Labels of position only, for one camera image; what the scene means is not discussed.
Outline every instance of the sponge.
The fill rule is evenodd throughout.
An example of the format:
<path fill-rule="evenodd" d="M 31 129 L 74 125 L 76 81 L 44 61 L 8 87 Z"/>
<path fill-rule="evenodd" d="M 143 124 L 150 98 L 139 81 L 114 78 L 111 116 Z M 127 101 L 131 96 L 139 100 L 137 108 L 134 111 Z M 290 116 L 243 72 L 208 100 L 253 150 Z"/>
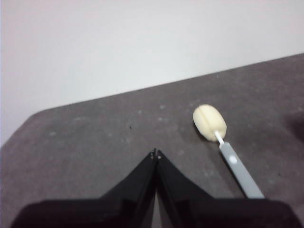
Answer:
<path fill-rule="evenodd" d="M 197 107 L 193 112 L 193 120 L 198 131 L 209 141 L 217 141 L 215 131 L 218 131 L 221 138 L 226 135 L 227 126 L 223 117 L 215 107 L 209 104 Z"/>

